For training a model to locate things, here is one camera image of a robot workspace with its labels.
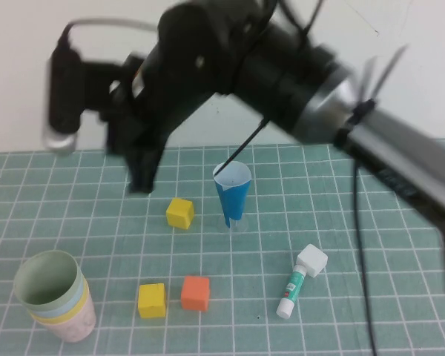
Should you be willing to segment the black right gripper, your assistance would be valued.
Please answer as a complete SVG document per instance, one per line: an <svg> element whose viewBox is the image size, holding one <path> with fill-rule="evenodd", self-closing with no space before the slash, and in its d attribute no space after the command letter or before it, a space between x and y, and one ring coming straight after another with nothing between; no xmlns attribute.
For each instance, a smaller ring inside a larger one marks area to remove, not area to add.
<svg viewBox="0 0 445 356"><path fill-rule="evenodd" d="M216 54L153 50L106 65L99 76L119 83L100 111L106 149L128 158L131 193L153 191L168 137L216 92Z"/></svg>

